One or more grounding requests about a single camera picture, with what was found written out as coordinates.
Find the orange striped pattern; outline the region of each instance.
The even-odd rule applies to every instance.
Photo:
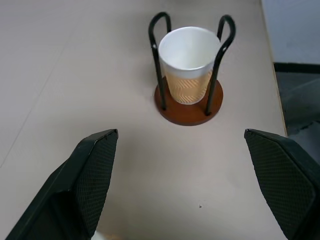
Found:
[[[199,102],[206,94],[212,71],[197,78],[181,78],[165,73],[171,96],[180,104],[191,105]]]

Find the white paper cup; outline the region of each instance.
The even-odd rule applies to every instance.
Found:
[[[201,101],[220,47],[216,34],[201,27],[182,27],[164,36],[158,50],[174,100],[185,105]]]

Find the black metal frame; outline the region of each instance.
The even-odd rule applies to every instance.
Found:
[[[157,46],[155,35],[154,35],[155,25],[157,24],[157,22],[161,18],[165,18],[166,30],[167,30],[168,33],[171,32],[171,29],[172,29],[171,28],[171,18],[166,12],[162,11],[162,12],[159,12],[157,15],[155,15],[153,17],[153,19],[151,20],[151,22],[149,24],[148,33],[149,33],[149,40],[150,40],[153,59],[154,59],[156,77],[157,77],[158,84],[159,84],[159,90],[160,90],[161,101],[162,101],[162,109],[166,110],[167,109],[167,105],[166,105],[166,98],[165,98],[165,87],[164,87],[164,83],[162,81],[162,74],[161,74],[161,68],[160,68],[160,62],[159,62],[158,46]]]
[[[166,110],[167,105],[166,105],[166,99],[165,99],[165,87],[164,87],[164,83],[162,80],[158,46],[157,46],[155,35],[154,35],[155,25],[163,17],[166,20],[167,32],[168,33],[171,32],[172,26],[171,26],[170,16],[166,12],[160,12],[156,16],[154,16],[154,18],[151,20],[151,22],[149,24],[148,33],[149,33],[149,40],[150,40],[153,59],[154,59],[156,77],[157,77],[157,81],[159,84],[159,91],[160,91],[161,103],[162,103],[161,105],[162,105],[162,109]],[[231,45],[231,43],[234,41],[235,36],[236,36],[236,24],[235,24],[234,20],[232,19],[232,17],[230,15],[224,15],[224,16],[222,16],[222,18],[219,21],[219,27],[218,27],[218,31],[217,31],[218,39],[221,41],[225,22],[227,22],[229,24],[230,34],[229,34],[228,38],[226,39],[226,41],[222,44],[221,48],[219,49],[219,51],[215,57],[213,70],[212,70],[213,72],[212,72],[212,76],[210,79],[209,96],[208,96],[208,101],[207,101],[206,108],[205,108],[205,114],[207,116],[209,116],[211,114],[210,109],[211,109],[212,101],[214,98],[214,90],[215,90],[215,85],[216,85],[216,80],[217,80],[221,60],[222,60],[225,52],[227,51],[227,49]]]

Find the tabletop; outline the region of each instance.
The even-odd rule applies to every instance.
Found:
[[[148,25],[237,34],[218,73],[224,99],[192,127],[155,108]],[[156,27],[158,41],[165,23]],[[226,25],[222,39],[228,36]],[[0,239],[86,136],[118,129],[99,231],[123,239],[285,240],[244,132],[285,135],[259,0],[0,1]]]

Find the wall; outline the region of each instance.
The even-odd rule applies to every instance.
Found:
[[[273,58],[320,64],[320,0],[261,0]]]

